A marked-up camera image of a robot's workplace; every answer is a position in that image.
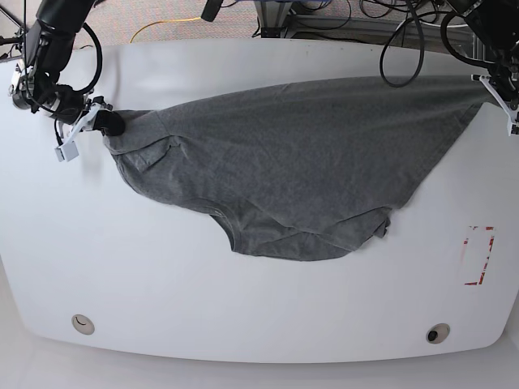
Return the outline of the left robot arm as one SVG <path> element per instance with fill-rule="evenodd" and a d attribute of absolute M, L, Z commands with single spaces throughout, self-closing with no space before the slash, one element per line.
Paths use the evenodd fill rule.
<path fill-rule="evenodd" d="M 452 11 L 440 25 L 442 42 L 458 60 L 484 68 L 487 76 L 475 76 L 508 115 L 508 129 L 518 133 L 518 2 L 449 1 Z M 491 61 L 461 56 L 448 42 L 448 25 L 461 18 L 491 54 Z"/>

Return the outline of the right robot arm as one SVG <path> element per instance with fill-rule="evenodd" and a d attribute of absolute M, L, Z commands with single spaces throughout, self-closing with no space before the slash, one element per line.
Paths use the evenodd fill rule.
<path fill-rule="evenodd" d="M 101 77 L 103 54 L 101 43 L 86 23 L 94 1 L 43 1 L 36 21 L 19 34 L 17 49 L 21 59 L 15 68 L 9 95 L 18 109 L 32 113 L 42 111 L 62 124 L 79 127 L 80 131 L 98 130 L 103 135 L 119 136 L 125 123 L 102 96 L 91 99 Z M 59 77 L 66 68 L 76 35 L 84 30 L 92 39 L 96 51 L 96 69 L 87 86 L 76 90 L 60 84 Z"/>

